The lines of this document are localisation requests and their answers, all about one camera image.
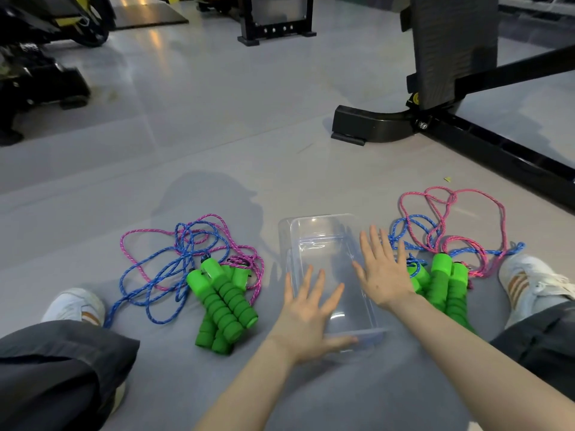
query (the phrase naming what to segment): pink rope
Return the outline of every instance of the pink rope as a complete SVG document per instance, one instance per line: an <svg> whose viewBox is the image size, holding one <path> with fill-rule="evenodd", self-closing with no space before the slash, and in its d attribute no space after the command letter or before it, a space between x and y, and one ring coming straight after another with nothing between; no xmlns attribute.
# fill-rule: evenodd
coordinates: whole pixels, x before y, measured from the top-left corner
<svg viewBox="0 0 575 431"><path fill-rule="evenodd" d="M212 224L215 225L219 229L219 231L221 231L222 233L224 233L226 235L226 239L228 240L230 248L236 253L234 255L230 255L228 257L228 260L224 261L222 264L227 264L227 265L230 265L231 267L235 267L235 268L251 269L252 273L257 278L256 282L253 285L247 287L248 290L254 291L251 299L249 300L249 304L253 305L255 300L258 298L259 293L260 293L261 288L262 288L262 278L263 278L263 272L264 272L263 259L262 259L262 257L260 257L258 255L258 252L256 251L256 249L253 246L237 245L235 243L234 239L232 239L228 225L218 215L210 213L210 214L207 214L207 215L204 215L204 216L198 218L197 220L203 221L205 218L210 218L210 217L217 218L220 221L221 224L218 224L217 222L212 222ZM120 237L120 239L119 239L119 248L122 250L122 253L126 256L126 258L130 262L132 262L133 264L137 264L138 261L132 256L131 253L128 252L128 250L126 249L126 246L124 245L124 239L126 238L126 236L128 236L129 234L133 234L133 233L160 233L160 234L165 234L167 236L175 236L175 231L161 230L158 228L141 228L141 229L131 230L131 231L128 231L127 233L124 233L122 235L122 237ZM205 242L206 240L208 240L209 238L210 238L210 235L205 234L203 238L201 238L199 241L196 241L195 243L201 244L201 243ZM216 247L210 249L209 252L213 253L216 251L220 251L222 249L226 249L226 246L225 245L216 246ZM243 250L248 250L251 252L251 254L247 254ZM146 272L144 271L144 268L141 265L138 266L136 269L140 272L140 275L142 276L142 278L147 283L152 281L152 279L146 274ZM167 287L160 286L159 284L155 285L155 287L156 287L156 289L160 289L163 291L168 290Z"/></svg>
<svg viewBox="0 0 575 431"><path fill-rule="evenodd" d="M440 198L438 198L434 195L431 195L429 193L433 189L444 190L449 194L449 196L447 197L446 200L440 199ZM488 254L485 252L485 248L483 246L479 245L475 240L470 239L468 237L464 237L464 236L449 236L449 237L444 239L446 229L447 229L446 221L447 221L447 217L449 216L449 213L451 211L451 207L457 202L458 195L463 193L463 192L474 192L474 193L483 195L486 198L493 201L497 205L497 207L499 208L500 228L501 228L501 254L496 256L493 259L493 262L491 264L489 263ZM407 210L405 209L405 206L403 205L404 198L408 195L424 196L427 203L429 204L430 208L433 210L435 217L438 220L437 226L435 228L433 228L432 231L427 233L426 238L425 238L425 243L420 242L417 239L417 237L415 236L415 233L413 232L412 222L410 220L409 214L407 213ZM436 203L445 205L445 213L442 214L439 211L439 208L436 205ZM508 243L507 243L507 231L506 231L507 217L506 217L505 207L503 206L503 204L501 204L499 201L497 201L494 197L492 197L491 195L487 195L485 192L482 192L478 189L459 189L459 190L453 191L450 188L447 188L444 186L433 186L433 187L427 188L424 192L406 192L405 194L401 195L399 198L399 208L401 210L401 213L406 218L407 229L409 231L409 235L411 236L411 239L413 239L413 242L416 245L425 248L430 253L433 253L433 254L437 254L440 252L449 253L449 251L447 250L448 245L451 242L456 242L456 241L462 241L465 244L471 246L472 248L475 248L477 250L477 256L479 257L479 268L475 269L475 270L470 270L470 272L469 272L470 277L485 277L485 276L491 275L494 267L497 266L497 262L500 259L502 259L509 252ZM439 236L437 239L435 239L435 244L433 244L432 243L433 235L437 231L439 231Z"/></svg>

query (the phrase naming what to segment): hand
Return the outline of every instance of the hand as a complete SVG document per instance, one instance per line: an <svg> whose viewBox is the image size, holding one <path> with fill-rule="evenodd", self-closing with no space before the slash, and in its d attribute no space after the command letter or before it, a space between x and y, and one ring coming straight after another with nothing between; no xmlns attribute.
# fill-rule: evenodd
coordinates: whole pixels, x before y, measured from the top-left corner
<svg viewBox="0 0 575 431"><path fill-rule="evenodd" d="M365 270L356 261L353 261L352 264L367 296L379 307L389 309L392 301L415 295L415 292L407 273L403 242L399 241L397 245L396 262L387 233L382 230L379 230L379 233L382 237L381 240L377 234L376 226L370 226L371 246L367 241L365 231L360 233L359 244L365 260Z"/></svg>
<svg viewBox="0 0 575 431"><path fill-rule="evenodd" d="M296 298L291 288L291 275L286 274L284 308L267 337L267 340L276 343L289 356L292 364L317 359L357 342L352 336L324 338L327 319L338 306L344 286L341 283L319 307L326 273L320 269L316 284L310 292L312 272L313 267L310 266Z"/></svg>

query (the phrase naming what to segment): person's right hand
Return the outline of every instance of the person's right hand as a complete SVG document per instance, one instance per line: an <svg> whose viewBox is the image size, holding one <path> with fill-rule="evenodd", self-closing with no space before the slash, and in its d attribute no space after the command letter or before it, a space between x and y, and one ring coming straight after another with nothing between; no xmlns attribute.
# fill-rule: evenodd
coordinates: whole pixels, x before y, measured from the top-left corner
<svg viewBox="0 0 575 431"><path fill-rule="evenodd" d="M365 270L356 261L353 261L352 264L367 296L379 307L388 309L392 301L415 295L415 292L407 272L403 242L399 241L397 246L396 262L387 233L382 230L379 232L382 239L377 234L376 226L370 226L371 245L367 240L365 231L359 235Z"/></svg>

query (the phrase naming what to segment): dark gray pants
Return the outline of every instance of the dark gray pants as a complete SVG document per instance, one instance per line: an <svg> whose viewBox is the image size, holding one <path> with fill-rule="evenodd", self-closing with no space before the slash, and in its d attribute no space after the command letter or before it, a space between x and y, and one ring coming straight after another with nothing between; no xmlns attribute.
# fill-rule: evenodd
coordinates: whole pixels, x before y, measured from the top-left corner
<svg viewBox="0 0 575 431"><path fill-rule="evenodd" d="M0 429L98 430L140 342L74 321L0 340ZM492 345L575 400L575 302L511 326Z"/></svg>
<svg viewBox="0 0 575 431"><path fill-rule="evenodd" d="M98 430L140 342L85 322L52 321L0 340L0 429Z"/></svg>

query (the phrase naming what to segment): clear plastic container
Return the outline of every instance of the clear plastic container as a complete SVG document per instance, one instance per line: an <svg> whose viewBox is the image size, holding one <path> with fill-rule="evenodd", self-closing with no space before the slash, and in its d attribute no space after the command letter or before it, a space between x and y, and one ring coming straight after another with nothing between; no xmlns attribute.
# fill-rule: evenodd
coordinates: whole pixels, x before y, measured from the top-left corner
<svg viewBox="0 0 575 431"><path fill-rule="evenodd" d="M286 266L292 273L294 293L298 292L309 265L314 267L314 274L320 268L326 271L320 305L339 283L346 285L338 307L327 323L326 334L356 336L359 343L353 350L370 349L382 340L386 331L378 326L374 304L361 289L351 265L352 260L363 265L359 232L356 218L351 214L292 219L291 249L287 253Z"/></svg>

